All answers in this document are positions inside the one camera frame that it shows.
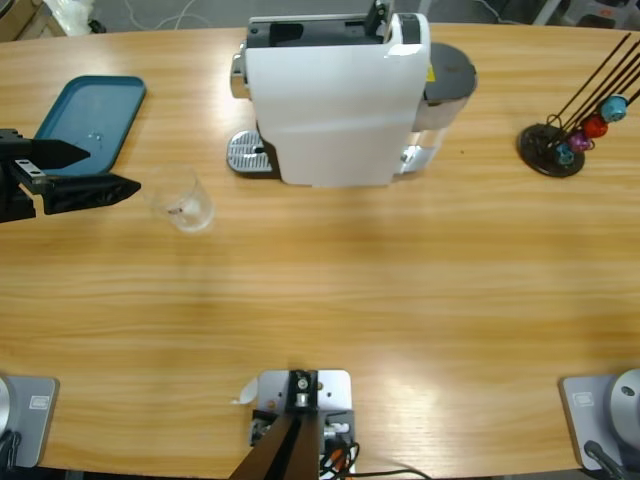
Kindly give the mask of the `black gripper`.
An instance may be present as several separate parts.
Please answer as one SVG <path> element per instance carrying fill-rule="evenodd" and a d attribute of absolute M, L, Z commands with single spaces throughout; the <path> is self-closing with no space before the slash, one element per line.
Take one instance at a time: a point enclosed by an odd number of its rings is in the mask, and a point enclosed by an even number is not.
<path fill-rule="evenodd" d="M 91 156 L 56 139 L 28 139 L 15 129 L 1 130 L 1 222 L 34 218 L 32 198 L 43 198 L 44 213 L 54 215 L 115 205 L 141 189 L 137 181 L 112 173 L 50 177 L 43 170 L 62 169 Z"/>

